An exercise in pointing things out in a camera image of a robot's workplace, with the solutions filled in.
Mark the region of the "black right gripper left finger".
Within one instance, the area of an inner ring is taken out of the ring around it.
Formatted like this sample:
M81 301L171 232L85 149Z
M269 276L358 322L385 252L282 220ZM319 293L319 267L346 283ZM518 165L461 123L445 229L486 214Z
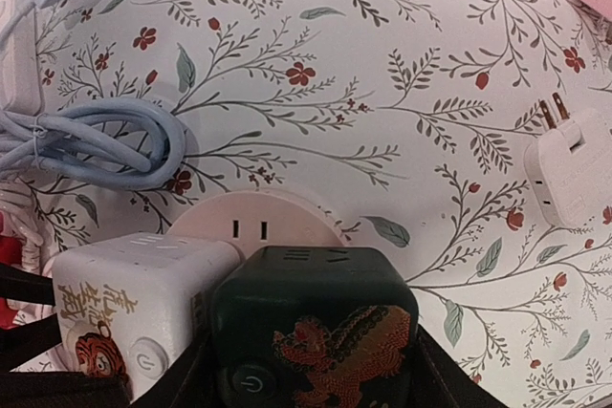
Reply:
M199 333L181 356L131 407L213 406L213 352L210 333Z

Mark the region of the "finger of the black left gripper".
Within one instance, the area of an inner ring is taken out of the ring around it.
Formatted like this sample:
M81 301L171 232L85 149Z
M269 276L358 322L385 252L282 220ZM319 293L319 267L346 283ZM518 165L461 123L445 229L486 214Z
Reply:
M6 297L35 305L55 305L53 281L49 277L32 274L12 267L4 267L14 285ZM1 330L1 372L14 368L49 351L62 343L56 314L10 330Z
M2 407L129 407L130 396L116 377L71 372L1 375Z

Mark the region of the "floral patterned table mat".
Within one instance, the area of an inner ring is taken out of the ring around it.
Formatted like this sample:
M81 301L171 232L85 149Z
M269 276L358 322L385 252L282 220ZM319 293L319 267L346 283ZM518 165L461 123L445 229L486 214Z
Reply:
M43 258L234 190L293 192L390 258L503 403L610 398L611 203L551 225L523 168L541 100L611 115L611 29L580 1L59 0L18 32L27 107L142 97L190 136L150 191L26 178Z

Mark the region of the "white multicolour power strip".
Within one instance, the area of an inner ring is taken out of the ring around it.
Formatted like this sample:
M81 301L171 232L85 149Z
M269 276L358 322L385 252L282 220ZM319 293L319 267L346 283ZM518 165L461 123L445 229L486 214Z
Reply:
M33 0L1 1L1 108L24 115L41 110Z

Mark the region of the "white plug adapter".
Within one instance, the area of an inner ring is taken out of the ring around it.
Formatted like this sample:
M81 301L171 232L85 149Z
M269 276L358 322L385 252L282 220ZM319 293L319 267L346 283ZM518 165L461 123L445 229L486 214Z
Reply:
M526 149L524 167L551 225L577 227L611 202L611 133L599 112L570 114L558 93L539 102L547 131Z

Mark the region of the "white cube adapter red print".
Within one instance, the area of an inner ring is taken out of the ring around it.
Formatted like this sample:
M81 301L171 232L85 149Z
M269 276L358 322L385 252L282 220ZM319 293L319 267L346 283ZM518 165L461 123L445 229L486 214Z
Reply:
M117 376L141 397L206 327L214 289L240 261L226 242L151 233L59 253L51 276L63 363Z

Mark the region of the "dark green cube adapter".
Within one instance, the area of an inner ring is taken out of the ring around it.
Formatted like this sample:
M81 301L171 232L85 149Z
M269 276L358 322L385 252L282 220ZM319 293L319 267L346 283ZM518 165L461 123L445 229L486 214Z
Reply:
M216 290L228 407L404 407L419 309L372 247L264 247Z

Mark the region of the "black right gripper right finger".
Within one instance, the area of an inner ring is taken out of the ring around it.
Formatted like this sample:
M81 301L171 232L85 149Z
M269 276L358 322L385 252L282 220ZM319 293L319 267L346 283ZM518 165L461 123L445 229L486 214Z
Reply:
M422 326L415 348L415 406L493 408L502 403L474 382Z

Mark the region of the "red cube socket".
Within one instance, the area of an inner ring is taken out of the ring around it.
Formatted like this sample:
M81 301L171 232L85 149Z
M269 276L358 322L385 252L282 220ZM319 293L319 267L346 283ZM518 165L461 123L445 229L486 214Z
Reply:
M1 214L1 329L9 330L15 327L15 317L28 307L28 303L6 297L5 293L13 293L12 278L6 276L4 267L21 268L23 241L10 229L9 221Z

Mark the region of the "round pink socket base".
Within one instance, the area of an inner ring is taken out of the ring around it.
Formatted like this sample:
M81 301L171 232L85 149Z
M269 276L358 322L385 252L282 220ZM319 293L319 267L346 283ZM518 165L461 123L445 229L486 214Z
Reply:
M207 198L170 227L173 236L224 241L245 258L266 246L343 247L333 218L293 193L265 189Z

